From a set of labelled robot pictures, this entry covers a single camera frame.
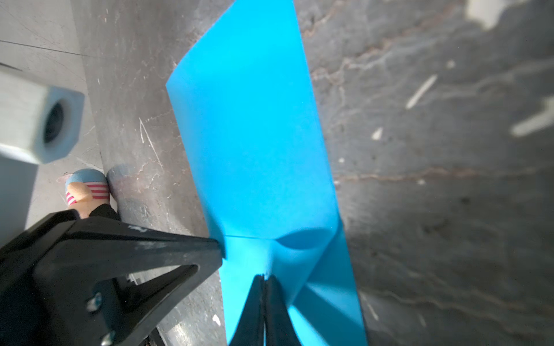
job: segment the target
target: striped slipper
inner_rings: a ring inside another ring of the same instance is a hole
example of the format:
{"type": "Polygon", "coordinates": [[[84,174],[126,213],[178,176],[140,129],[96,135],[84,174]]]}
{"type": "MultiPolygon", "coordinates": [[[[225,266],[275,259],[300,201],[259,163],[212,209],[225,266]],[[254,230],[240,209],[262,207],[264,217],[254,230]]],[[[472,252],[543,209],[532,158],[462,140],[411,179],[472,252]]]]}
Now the striped slipper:
{"type": "Polygon", "coordinates": [[[65,182],[65,196],[68,206],[77,203],[75,196],[68,192],[68,185],[75,182],[84,183],[91,190],[93,199],[110,204],[110,188],[104,174],[96,169],[85,168],[73,173],[65,182]]]}

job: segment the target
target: person's foot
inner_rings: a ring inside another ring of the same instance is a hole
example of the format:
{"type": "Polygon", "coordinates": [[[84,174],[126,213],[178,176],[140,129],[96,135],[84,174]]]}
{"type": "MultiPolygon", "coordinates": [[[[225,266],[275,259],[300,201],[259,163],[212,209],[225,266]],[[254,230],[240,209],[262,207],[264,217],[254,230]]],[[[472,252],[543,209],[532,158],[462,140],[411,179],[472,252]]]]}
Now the person's foot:
{"type": "Polygon", "coordinates": [[[68,209],[75,209],[82,219],[102,204],[110,204],[110,189],[106,177],[96,169],[80,169],[65,182],[68,209]]]}

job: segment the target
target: screw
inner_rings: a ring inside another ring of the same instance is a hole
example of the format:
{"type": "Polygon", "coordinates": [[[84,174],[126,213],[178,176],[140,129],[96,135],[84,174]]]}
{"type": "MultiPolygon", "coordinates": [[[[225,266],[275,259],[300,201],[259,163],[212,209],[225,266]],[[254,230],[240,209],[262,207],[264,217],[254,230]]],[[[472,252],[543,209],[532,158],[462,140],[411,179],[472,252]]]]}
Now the screw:
{"type": "Polygon", "coordinates": [[[114,343],[115,332],[112,330],[108,334],[104,335],[100,342],[100,346],[111,346],[114,343]]]}
{"type": "Polygon", "coordinates": [[[95,312],[95,311],[98,311],[101,305],[102,305],[102,293],[97,292],[94,295],[94,297],[92,297],[90,300],[86,302],[86,310],[88,312],[95,312]]]}

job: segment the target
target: folded blue paper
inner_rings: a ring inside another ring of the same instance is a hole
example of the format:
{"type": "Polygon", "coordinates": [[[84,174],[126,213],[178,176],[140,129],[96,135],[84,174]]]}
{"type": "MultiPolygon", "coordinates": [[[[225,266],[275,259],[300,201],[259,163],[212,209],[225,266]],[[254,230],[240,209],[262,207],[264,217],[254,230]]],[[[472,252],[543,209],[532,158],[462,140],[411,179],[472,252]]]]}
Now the folded blue paper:
{"type": "Polygon", "coordinates": [[[293,2],[237,0],[166,86],[223,246],[227,339],[274,274],[303,345],[367,344],[293,2]]]}

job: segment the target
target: metal screw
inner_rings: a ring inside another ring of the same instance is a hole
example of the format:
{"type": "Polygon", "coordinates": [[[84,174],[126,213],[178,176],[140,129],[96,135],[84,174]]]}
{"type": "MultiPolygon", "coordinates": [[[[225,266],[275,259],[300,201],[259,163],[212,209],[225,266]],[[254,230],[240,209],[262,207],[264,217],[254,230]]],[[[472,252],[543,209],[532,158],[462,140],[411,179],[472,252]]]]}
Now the metal screw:
{"type": "Polygon", "coordinates": [[[100,342],[100,346],[111,346],[112,343],[114,343],[114,338],[115,332],[112,330],[108,334],[104,335],[102,341],[100,342]]]}
{"type": "Polygon", "coordinates": [[[90,300],[86,302],[86,310],[88,312],[95,312],[95,311],[98,311],[101,305],[102,305],[102,293],[97,292],[94,295],[94,297],[92,297],[90,300]]]}

